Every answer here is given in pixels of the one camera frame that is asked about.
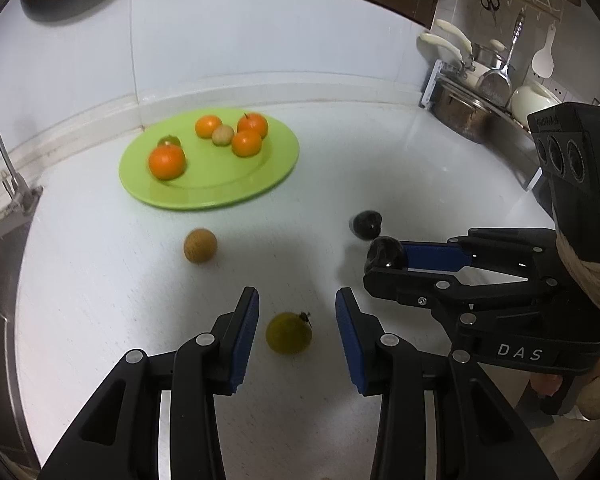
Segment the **person right hand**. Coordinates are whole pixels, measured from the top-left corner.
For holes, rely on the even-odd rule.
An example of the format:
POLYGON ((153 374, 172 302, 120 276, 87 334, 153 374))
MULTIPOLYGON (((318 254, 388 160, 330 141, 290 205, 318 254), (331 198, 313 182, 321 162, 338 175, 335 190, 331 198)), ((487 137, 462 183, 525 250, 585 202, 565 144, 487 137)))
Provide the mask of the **person right hand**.
POLYGON ((554 396, 562 385, 562 376, 532 373, 530 386, 539 396, 554 396))

